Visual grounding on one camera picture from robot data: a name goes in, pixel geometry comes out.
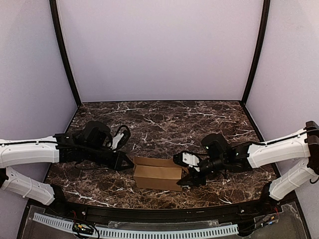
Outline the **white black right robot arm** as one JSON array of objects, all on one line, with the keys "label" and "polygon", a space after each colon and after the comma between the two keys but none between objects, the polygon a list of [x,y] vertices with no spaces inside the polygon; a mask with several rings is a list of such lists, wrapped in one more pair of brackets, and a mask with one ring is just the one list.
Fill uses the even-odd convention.
[{"label": "white black right robot arm", "polygon": [[205,159],[202,159],[202,154],[190,151],[173,156],[176,165],[186,167],[189,171],[177,182],[178,185],[205,185],[206,176],[210,173],[246,172],[267,164],[299,159],[288,172],[263,188],[262,201],[279,201],[319,176],[319,126],[314,121],[308,121],[304,128],[291,135],[271,141],[248,141],[231,146],[223,135],[211,133],[201,144],[205,149]]}]

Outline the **brown cardboard box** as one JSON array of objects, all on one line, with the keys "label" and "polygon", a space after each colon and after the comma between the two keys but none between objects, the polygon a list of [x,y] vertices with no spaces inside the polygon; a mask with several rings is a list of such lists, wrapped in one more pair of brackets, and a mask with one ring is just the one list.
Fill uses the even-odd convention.
[{"label": "brown cardboard box", "polygon": [[188,169],[176,165],[172,159],[134,157],[134,180],[142,189],[181,191],[177,182]]}]

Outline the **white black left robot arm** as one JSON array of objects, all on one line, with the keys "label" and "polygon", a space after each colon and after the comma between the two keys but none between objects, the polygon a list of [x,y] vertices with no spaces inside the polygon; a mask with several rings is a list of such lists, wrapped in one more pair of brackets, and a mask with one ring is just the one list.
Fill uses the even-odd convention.
[{"label": "white black left robot arm", "polygon": [[0,141],[0,188],[36,200],[44,205],[65,201],[59,186],[44,184],[22,175],[13,166],[32,163],[81,163],[91,161],[99,166],[122,171],[134,164],[121,150],[131,136],[126,125],[111,135],[108,126],[88,122],[82,130],[60,133],[40,139]]}]

